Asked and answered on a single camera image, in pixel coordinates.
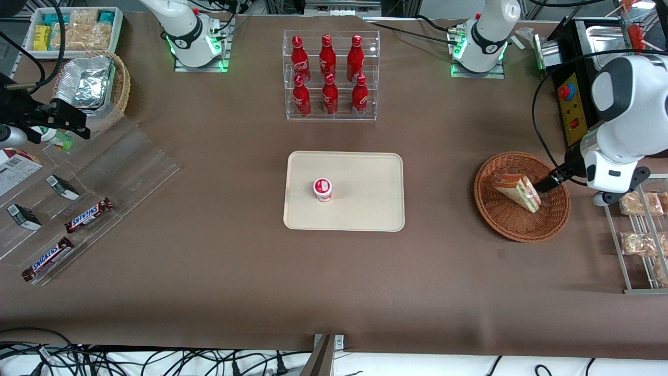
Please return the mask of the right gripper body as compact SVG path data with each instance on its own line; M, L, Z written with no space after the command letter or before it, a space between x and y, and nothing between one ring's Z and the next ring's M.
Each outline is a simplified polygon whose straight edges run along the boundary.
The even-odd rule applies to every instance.
M9 76L1 73L1 122L4 125L33 127L37 126L32 114L36 101L26 89L7 89L15 84Z

